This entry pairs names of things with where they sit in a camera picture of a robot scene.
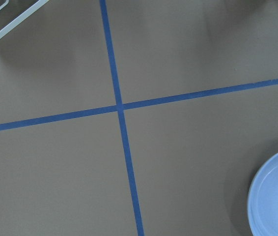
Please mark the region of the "blue plate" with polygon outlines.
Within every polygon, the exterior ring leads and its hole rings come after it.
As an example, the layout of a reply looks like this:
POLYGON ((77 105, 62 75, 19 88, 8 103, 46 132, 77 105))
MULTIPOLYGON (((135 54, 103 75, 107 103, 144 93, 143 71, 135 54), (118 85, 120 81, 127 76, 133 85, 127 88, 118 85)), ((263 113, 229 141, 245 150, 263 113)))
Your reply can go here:
POLYGON ((278 236, 278 153, 254 176, 248 193, 247 213, 254 236, 278 236))

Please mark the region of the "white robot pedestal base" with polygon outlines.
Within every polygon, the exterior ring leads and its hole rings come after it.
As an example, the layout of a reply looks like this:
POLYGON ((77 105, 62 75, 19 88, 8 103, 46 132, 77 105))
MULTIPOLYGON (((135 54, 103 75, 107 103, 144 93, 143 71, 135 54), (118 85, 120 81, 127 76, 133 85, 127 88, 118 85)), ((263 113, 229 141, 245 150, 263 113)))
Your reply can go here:
POLYGON ((2 39, 5 35, 7 35, 10 31, 12 31, 17 25, 19 25, 22 21, 32 15, 35 11, 45 5, 48 0, 38 0, 35 4, 30 6, 27 10, 13 19, 10 23, 8 23, 5 27, 0 29, 0 39, 2 39))

